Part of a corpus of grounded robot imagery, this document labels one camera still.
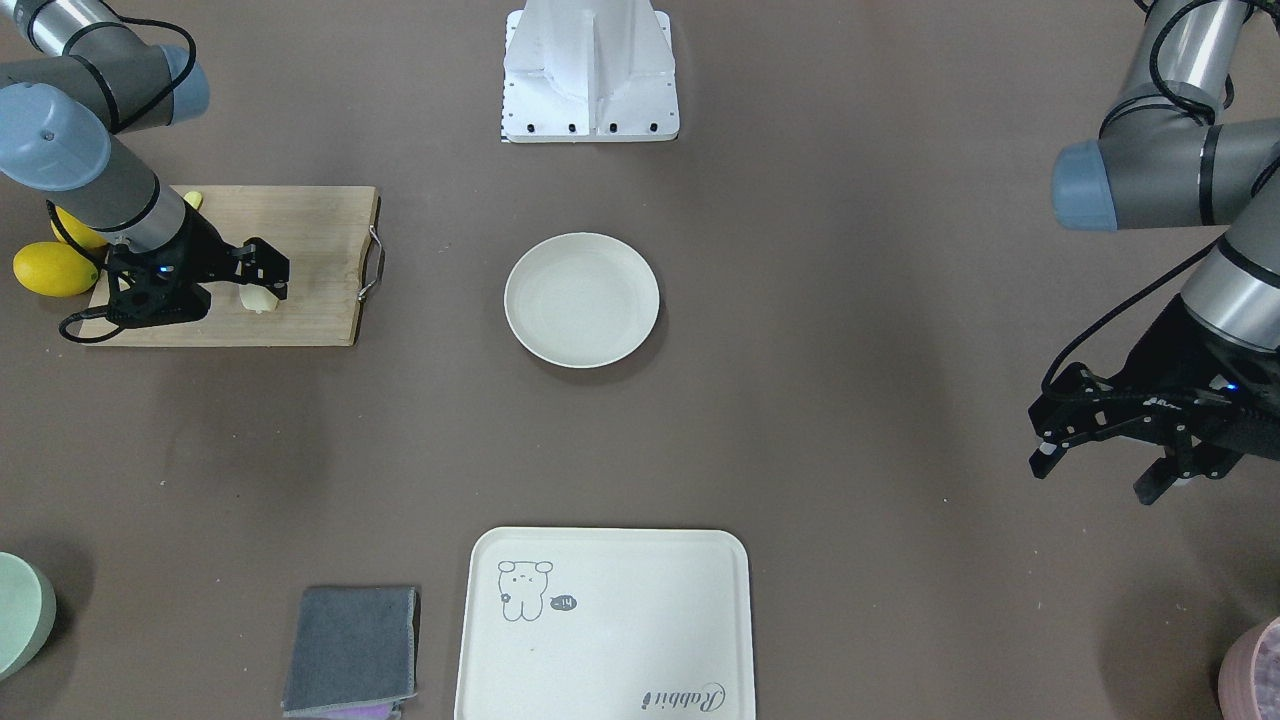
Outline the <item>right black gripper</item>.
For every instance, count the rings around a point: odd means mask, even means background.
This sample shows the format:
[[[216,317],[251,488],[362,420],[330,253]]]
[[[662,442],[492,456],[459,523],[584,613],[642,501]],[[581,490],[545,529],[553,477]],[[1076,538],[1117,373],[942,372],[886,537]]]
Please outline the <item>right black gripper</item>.
[[[291,263],[260,237],[234,247],[201,215],[188,215],[160,249],[134,252],[115,245],[106,258],[105,319],[115,325],[169,325],[209,314],[211,282],[288,291]]]

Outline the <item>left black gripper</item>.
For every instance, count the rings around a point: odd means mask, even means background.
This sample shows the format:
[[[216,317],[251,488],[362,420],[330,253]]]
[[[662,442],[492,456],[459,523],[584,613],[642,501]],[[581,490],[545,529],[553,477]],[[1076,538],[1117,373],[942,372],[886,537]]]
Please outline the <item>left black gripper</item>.
[[[1102,377],[1082,363],[1056,372],[1030,406],[1038,446],[1028,464],[1044,479],[1070,448],[1126,437],[1162,446],[1134,483],[1143,505],[1196,477],[1224,478],[1243,456],[1277,459],[1277,350],[1238,345],[1175,297]]]

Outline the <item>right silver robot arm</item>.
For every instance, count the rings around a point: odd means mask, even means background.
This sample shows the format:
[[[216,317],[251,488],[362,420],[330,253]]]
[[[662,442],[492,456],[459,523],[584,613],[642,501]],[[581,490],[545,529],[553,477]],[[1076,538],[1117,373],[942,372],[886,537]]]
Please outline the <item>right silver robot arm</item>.
[[[204,319],[209,284],[288,295],[289,260],[265,240],[225,242],[215,227],[120,140],[201,117],[210,102],[193,36],[150,44],[143,20],[104,1],[5,1],[3,18],[40,51],[3,65],[3,174],[40,192],[108,242],[104,305],[69,323],[115,332]]]

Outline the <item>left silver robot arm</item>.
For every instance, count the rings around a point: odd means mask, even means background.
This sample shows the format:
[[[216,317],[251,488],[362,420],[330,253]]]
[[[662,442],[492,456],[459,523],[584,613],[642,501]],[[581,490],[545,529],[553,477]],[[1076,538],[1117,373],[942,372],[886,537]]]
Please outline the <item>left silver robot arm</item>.
[[[1149,1],[1125,83],[1096,138],[1053,167],[1059,223],[1075,231],[1222,227],[1174,269],[1190,278],[1105,377],[1069,361],[1046,372],[1029,460],[1046,478],[1070,448],[1126,437],[1164,450],[1135,482],[1142,503],[1194,477],[1225,477],[1279,452],[1276,119],[1226,123],[1229,68],[1253,15],[1275,1]]]

